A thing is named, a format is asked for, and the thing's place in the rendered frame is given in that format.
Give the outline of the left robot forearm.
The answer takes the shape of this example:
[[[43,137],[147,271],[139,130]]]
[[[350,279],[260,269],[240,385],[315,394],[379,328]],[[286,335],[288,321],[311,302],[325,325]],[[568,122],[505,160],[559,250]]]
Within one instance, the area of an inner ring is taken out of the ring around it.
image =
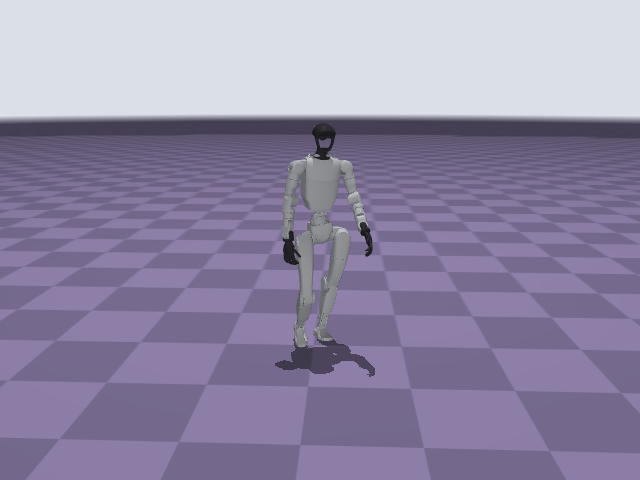
[[[359,198],[359,203],[355,203],[352,206],[352,211],[354,213],[354,217],[355,217],[355,221],[356,224],[358,225],[358,231],[361,233],[361,227],[360,227],[360,223],[361,222],[365,222],[367,227],[368,227],[368,223],[366,222],[366,216],[364,213],[364,207],[363,207],[363,203],[361,200],[361,196],[360,194],[357,192],[358,198]]]

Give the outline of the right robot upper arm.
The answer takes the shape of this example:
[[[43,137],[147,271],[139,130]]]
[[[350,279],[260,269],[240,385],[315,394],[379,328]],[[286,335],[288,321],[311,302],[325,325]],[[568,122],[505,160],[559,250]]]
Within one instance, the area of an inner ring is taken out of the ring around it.
[[[285,186],[285,194],[290,195],[292,197],[291,207],[295,207],[299,203],[298,196],[295,195],[295,191],[298,187],[299,183],[299,175],[302,174],[305,170],[306,160],[295,160],[292,161],[288,166],[288,176]]]

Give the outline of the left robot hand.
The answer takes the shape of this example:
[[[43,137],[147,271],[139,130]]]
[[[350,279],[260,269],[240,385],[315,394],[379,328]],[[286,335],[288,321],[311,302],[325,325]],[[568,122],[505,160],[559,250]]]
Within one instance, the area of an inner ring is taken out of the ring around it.
[[[361,227],[361,235],[365,237],[366,243],[368,245],[368,249],[365,250],[365,251],[368,251],[365,255],[365,257],[367,257],[372,253],[372,249],[373,249],[372,237],[370,235],[370,229],[367,227],[365,222],[361,222],[360,227]]]

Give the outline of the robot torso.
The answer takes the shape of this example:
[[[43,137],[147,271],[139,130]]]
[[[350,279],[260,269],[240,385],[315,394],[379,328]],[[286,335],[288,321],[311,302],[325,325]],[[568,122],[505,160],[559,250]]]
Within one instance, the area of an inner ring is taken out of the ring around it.
[[[334,155],[334,154],[333,154]],[[301,197],[309,210],[315,211],[311,215],[311,222],[307,223],[313,244],[322,244],[334,239],[333,225],[327,219],[326,212],[331,210],[337,198],[341,173],[340,161],[334,157],[320,160],[319,154],[304,157],[306,166],[301,174]]]

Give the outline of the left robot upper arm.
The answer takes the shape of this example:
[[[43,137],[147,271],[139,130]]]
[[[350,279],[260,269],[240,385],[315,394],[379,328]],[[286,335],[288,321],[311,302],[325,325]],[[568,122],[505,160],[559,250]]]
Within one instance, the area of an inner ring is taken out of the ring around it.
[[[359,203],[359,198],[357,195],[357,184],[355,180],[355,176],[353,173],[353,165],[350,161],[347,160],[339,160],[341,164],[341,173],[343,175],[343,181],[345,187],[348,191],[347,201],[349,205],[354,205],[355,203]]]

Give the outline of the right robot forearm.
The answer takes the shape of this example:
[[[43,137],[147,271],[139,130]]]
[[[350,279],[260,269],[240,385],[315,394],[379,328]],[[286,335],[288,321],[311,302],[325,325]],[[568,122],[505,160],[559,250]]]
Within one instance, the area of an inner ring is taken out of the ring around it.
[[[282,236],[284,239],[289,239],[289,231],[294,229],[294,213],[295,209],[291,208],[292,197],[286,195],[282,204],[283,224],[282,224]],[[294,233],[294,232],[293,232]]]

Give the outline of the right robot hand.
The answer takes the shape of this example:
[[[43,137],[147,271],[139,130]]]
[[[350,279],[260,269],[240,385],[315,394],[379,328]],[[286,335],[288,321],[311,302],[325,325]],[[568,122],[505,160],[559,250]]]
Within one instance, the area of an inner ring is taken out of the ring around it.
[[[296,253],[299,258],[301,258],[301,255],[296,251],[296,249],[294,248],[294,244],[292,243],[292,241],[294,241],[293,231],[289,231],[289,239],[283,238],[283,241],[285,242],[283,247],[284,261],[293,265],[299,264],[299,262],[297,262],[295,259],[294,253]]]

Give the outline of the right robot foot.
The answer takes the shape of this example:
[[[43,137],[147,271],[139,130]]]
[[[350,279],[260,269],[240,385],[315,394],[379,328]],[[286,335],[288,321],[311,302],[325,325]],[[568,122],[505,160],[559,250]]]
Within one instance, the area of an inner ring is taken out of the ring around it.
[[[295,321],[295,323],[294,323],[294,332],[295,332],[294,339],[295,339],[295,343],[296,343],[296,345],[298,347],[305,347],[308,344],[308,339],[307,339],[307,335],[306,335],[304,326],[303,326],[303,328],[301,328],[301,325],[300,325],[297,328],[296,327],[296,322],[297,321]]]

